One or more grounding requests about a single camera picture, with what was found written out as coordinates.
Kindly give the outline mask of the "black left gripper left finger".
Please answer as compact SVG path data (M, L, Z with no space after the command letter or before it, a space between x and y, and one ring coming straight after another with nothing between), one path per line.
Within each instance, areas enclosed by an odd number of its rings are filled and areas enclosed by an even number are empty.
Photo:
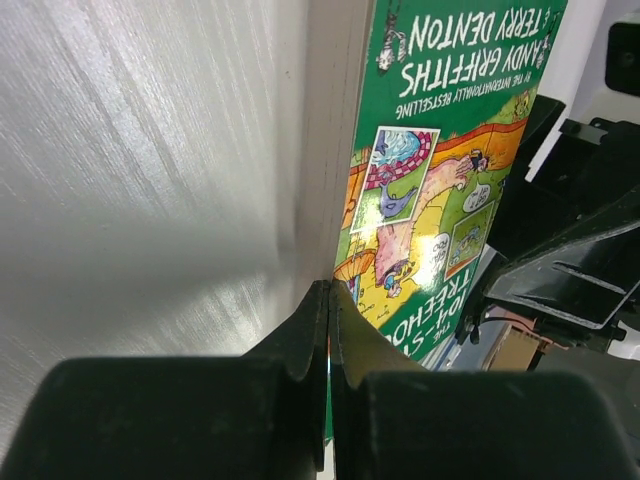
M55 366L5 479L313 479L324 466L330 285L241 356L94 357Z

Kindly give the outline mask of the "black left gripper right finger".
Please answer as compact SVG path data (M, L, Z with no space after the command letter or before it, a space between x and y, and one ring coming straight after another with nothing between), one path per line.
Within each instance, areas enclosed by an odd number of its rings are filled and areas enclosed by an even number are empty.
M606 399L562 372L431 372L334 281L329 346L339 479L635 479Z

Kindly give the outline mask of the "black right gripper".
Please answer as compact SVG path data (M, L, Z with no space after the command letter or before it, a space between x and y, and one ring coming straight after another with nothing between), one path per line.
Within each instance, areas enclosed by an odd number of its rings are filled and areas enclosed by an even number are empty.
M639 356L639 126L564 118L539 97L488 236L459 342L511 321L563 348Z

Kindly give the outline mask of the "green Treehouse book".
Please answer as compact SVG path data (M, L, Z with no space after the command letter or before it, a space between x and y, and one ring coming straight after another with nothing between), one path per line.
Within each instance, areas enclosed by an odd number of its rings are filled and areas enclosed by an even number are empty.
M308 3L296 273L415 361L460 322L565 9Z

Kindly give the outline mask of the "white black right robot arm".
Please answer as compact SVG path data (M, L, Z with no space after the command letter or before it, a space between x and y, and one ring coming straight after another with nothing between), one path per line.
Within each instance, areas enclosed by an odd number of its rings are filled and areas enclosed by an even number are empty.
M639 356L639 15L609 28L608 106L581 122L538 98L455 332L509 322L562 348Z

